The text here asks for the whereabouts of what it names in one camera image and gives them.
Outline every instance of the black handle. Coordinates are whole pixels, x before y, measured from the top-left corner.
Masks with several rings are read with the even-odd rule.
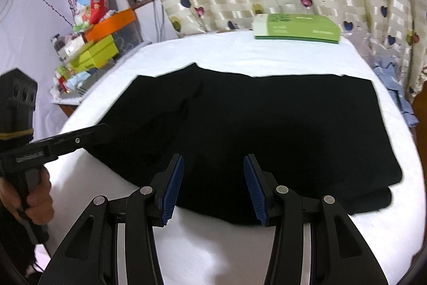
[[[34,168],[23,173],[7,175],[6,179],[16,189],[21,199],[22,209],[18,209],[18,214],[22,218],[21,224],[27,230],[29,239],[34,245],[44,244],[49,239],[47,226],[36,225],[25,214],[25,210],[29,208],[26,199],[40,182],[41,168]]]
[[[291,189],[287,193],[275,190],[274,194],[283,200],[284,211],[281,223],[276,227],[264,285],[299,284],[304,248],[301,198]]]
[[[154,241],[153,226],[147,219],[146,201],[155,191],[132,193],[126,202],[125,255],[128,285],[164,285]]]

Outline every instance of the bed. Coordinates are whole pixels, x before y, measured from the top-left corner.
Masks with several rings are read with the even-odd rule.
[[[385,87],[345,38],[337,44],[294,40],[255,40],[249,30],[200,34],[137,50],[104,77],[64,125],[68,132],[97,124],[137,75],[158,76],[192,62],[201,68],[249,76],[337,74],[373,81],[390,142],[403,171],[391,187],[392,204],[356,214],[352,220],[366,239],[390,285],[408,270],[422,247],[426,216],[422,167],[411,133]],[[56,211],[49,224],[52,253],[97,195],[125,197],[137,187],[119,177],[84,149],[47,165]],[[163,229],[155,228],[165,284],[263,284],[274,228],[242,227],[176,207]],[[309,259],[305,238],[305,260]],[[307,262],[303,282],[308,283]],[[119,279],[125,277],[119,255]]]

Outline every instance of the human hand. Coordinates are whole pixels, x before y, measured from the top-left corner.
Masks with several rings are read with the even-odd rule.
[[[29,208],[25,210],[25,214],[36,225],[45,225],[53,219],[55,214],[52,207],[52,197],[50,196],[51,183],[49,181],[49,172],[43,167],[41,171],[41,181],[36,186],[34,191],[30,193],[26,199]],[[15,217],[16,220],[21,220],[17,208],[21,206],[21,199],[18,192],[5,178],[0,178],[0,200],[4,207]]]

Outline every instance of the green box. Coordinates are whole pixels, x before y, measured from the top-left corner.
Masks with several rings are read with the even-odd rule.
[[[76,73],[92,68],[102,68],[118,53],[119,49],[114,43],[113,36],[109,35],[82,52],[76,59],[70,62],[70,65]]]
[[[341,30],[326,16],[307,14],[258,14],[256,39],[293,39],[339,43]]]

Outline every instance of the orange box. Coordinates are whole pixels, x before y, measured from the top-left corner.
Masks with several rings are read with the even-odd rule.
[[[127,26],[136,20],[135,12],[132,9],[120,11],[108,19],[96,24],[85,32],[86,40],[98,41],[106,36]]]

